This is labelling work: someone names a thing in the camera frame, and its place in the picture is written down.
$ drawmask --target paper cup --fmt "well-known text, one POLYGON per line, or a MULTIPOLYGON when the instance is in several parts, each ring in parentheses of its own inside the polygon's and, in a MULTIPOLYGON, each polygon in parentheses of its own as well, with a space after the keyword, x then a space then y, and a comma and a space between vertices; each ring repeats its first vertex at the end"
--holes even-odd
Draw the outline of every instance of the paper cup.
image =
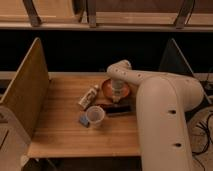
POLYGON ((91 106, 87 109, 85 116, 90 123, 90 127, 98 129, 105 117, 105 111, 100 106, 91 106))

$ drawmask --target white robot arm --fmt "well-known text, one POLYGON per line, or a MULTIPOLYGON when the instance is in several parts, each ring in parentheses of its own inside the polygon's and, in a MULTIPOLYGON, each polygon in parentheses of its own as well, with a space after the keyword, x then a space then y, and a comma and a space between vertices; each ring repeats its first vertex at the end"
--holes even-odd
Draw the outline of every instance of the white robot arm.
POLYGON ((204 96, 192 77, 131 70, 127 60, 107 69, 112 79, 138 85, 136 113, 144 171, 193 171, 184 112, 204 96))

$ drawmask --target dark background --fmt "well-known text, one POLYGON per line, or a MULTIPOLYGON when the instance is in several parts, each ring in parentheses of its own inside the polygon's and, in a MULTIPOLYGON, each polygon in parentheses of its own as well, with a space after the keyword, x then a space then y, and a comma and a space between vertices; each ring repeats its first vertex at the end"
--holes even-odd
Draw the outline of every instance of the dark background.
POLYGON ((42 40, 49 71, 105 71, 121 59, 134 69, 157 70, 169 38, 195 72, 213 66, 213 33, 0 30, 0 71, 15 71, 35 37, 42 40))

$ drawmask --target wooden table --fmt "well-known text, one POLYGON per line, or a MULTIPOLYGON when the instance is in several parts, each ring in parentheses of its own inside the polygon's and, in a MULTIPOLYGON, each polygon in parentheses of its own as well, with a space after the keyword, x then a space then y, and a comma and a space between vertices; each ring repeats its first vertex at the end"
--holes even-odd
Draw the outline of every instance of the wooden table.
MULTIPOLYGON (((140 156, 135 112, 107 117, 102 128, 85 128, 79 122, 84 113, 77 102, 95 84, 101 86, 104 75, 73 75, 52 78, 29 147, 31 158, 140 156)), ((136 88, 131 86, 130 99, 136 88)), ((95 103, 109 103, 102 91, 95 103)))

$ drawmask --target orange plate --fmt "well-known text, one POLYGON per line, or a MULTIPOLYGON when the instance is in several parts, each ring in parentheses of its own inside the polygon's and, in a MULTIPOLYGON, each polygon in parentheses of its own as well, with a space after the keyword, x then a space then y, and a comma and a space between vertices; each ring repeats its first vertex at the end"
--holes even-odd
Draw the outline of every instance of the orange plate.
MULTIPOLYGON (((101 88, 102 88, 104 96, 112 100, 113 93, 112 93, 111 79, 105 80, 102 83, 101 88)), ((127 83, 124 83, 121 99, 126 98, 129 94, 130 94, 130 87, 127 83)))

